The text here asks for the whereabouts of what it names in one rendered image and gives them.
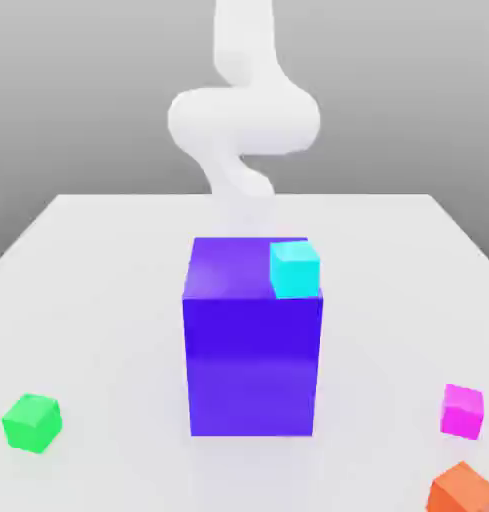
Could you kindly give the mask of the small cyan cube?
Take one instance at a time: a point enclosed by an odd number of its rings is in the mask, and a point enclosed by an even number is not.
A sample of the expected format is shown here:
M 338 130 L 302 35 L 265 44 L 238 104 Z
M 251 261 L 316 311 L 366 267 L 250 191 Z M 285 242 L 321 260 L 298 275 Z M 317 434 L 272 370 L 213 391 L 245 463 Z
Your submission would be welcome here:
M 320 256 L 308 240 L 270 244 L 270 282 L 278 299 L 317 297 Z

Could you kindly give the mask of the small magenta cube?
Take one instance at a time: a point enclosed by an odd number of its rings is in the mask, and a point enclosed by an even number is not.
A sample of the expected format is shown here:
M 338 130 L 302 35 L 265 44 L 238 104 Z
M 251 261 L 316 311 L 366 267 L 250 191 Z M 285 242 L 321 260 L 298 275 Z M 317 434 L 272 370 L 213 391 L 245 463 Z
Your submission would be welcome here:
M 440 431 L 469 440 L 479 438 L 484 398 L 479 390 L 447 384 L 441 408 Z

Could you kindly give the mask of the small green cube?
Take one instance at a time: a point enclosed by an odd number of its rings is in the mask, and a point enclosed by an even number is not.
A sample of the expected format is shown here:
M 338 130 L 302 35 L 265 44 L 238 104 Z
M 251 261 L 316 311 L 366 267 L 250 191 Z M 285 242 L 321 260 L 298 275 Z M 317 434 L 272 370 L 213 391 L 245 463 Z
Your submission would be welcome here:
M 2 417 L 10 447 L 42 454 L 62 429 L 57 399 L 26 393 Z

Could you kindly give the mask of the small orange cube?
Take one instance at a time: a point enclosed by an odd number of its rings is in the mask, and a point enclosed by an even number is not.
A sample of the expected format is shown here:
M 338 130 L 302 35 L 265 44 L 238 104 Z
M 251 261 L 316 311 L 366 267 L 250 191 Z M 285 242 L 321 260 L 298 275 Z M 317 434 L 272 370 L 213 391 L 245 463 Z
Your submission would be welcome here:
M 427 512 L 489 512 L 489 481 L 462 461 L 432 481 Z

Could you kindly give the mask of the large purple box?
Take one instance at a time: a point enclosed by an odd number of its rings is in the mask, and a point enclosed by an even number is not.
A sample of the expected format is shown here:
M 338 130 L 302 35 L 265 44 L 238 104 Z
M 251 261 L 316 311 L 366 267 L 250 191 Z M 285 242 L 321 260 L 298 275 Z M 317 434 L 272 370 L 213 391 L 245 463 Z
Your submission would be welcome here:
M 324 299 L 279 298 L 270 237 L 197 237 L 182 295 L 194 436 L 313 432 Z

